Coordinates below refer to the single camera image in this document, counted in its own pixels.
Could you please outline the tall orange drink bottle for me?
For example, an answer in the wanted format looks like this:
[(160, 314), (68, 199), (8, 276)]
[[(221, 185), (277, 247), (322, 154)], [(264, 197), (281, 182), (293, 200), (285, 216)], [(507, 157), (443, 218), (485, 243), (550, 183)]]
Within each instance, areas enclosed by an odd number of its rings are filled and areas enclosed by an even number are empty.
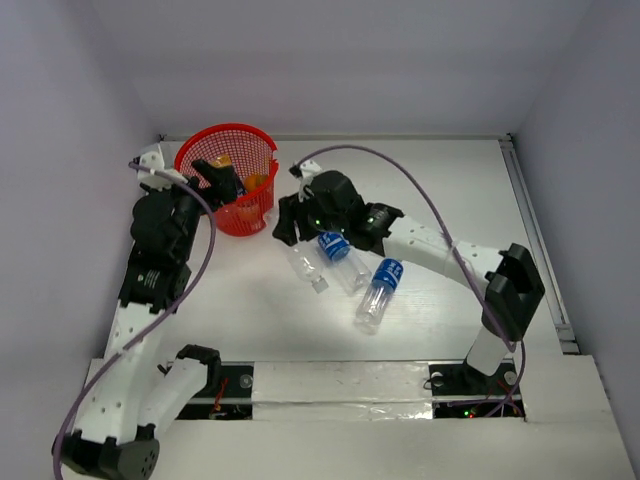
[(230, 158), (229, 155), (227, 154), (223, 154), (223, 155), (219, 155), (218, 157), (216, 157), (212, 162), (211, 165), (214, 168), (226, 168), (226, 167), (230, 167), (231, 168), (231, 173), (232, 173), (232, 177), (234, 180), (234, 184), (235, 184), (235, 189), (236, 189), (236, 194), (238, 197), (242, 197), (244, 195), (247, 194), (247, 190), (240, 178), (240, 176), (238, 175), (238, 173), (235, 170), (235, 167), (233, 166), (233, 162)]

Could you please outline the small orange juice bottle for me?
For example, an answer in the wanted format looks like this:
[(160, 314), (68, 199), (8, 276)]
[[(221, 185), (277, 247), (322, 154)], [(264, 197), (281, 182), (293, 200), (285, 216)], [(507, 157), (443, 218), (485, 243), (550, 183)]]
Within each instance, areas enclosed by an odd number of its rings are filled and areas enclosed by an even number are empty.
[(261, 187), (269, 176), (263, 174), (252, 174), (244, 179), (243, 185), (247, 193), (252, 193)]

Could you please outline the red label clear bottle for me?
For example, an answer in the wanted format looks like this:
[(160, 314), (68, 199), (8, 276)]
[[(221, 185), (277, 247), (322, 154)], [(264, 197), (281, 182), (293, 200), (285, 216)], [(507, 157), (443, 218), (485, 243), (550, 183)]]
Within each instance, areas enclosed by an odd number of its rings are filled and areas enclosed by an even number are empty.
[(252, 228), (258, 228), (262, 223), (262, 213), (259, 205), (238, 205), (236, 213), (240, 222)]

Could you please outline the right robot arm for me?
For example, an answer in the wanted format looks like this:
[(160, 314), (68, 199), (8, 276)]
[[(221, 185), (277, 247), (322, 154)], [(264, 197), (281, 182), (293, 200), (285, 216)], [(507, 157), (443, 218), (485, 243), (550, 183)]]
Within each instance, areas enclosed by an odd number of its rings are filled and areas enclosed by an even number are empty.
[(482, 327), (460, 368), (462, 384), (482, 392), (503, 359), (522, 341), (545, 294), (530, 251), (513, 243), (499, 250), (456, 240), (384, 203), (365, 201), (351, 180), (329, 170), (305, 174), (298, 192), (280, 198), (274, 238), (288, 246), (324, 232), (354, 248), (408, 262), (467, 288), (479, 300)]

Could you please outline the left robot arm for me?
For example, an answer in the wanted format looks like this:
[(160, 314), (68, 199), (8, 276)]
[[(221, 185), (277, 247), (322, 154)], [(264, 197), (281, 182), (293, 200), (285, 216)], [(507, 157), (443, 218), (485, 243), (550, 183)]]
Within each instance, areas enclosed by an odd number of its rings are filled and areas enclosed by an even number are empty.
[(170, 317), (205, 273), (188, 266), (201, 217), (236, 199), (231, 165), (195, 163), (194, 177), (141, 157), (130, 162), (144, 194), (132, 210), (128, 257), (104, 357), (70, 407), (52, 445), (53, 475), (148, 479), (160, 438), (196, 394), (221, 388), (217, 350), (188, 344), (157, 365)]

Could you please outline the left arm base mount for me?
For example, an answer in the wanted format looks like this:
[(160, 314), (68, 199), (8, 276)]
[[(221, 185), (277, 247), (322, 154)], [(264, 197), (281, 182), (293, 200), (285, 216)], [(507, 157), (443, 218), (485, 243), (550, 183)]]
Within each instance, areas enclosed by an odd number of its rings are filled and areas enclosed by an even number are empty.
[(224, 363), (214, 393), (198, 393), (178, 414), (178, 420), (251, 420), (253, 363)]

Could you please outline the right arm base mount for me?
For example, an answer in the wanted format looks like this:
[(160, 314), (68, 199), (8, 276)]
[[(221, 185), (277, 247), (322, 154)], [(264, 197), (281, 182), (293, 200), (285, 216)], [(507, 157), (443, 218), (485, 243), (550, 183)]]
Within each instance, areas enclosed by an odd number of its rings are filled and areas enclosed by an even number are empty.
[(423, 388), (431, 394), (434, 419), (524, 418), (517, 379), (512, 361), (503, 361), (491, 376), (462, 363), (435, 363)]

